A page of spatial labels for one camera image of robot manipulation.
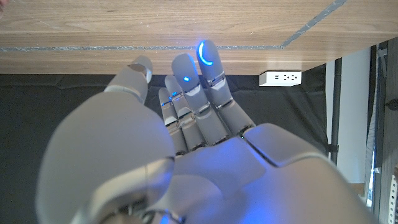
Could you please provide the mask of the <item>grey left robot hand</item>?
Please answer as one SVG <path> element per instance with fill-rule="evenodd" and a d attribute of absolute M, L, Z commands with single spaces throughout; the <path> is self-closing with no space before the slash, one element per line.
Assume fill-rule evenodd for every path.
<path fill-rule="evenodd" d="M 56 128 L 42 160 L 40 223 L 374 223 L 334 163 L 256 125 L 204 40 L 145 106 L 152 63 L 126 65 Z"/>

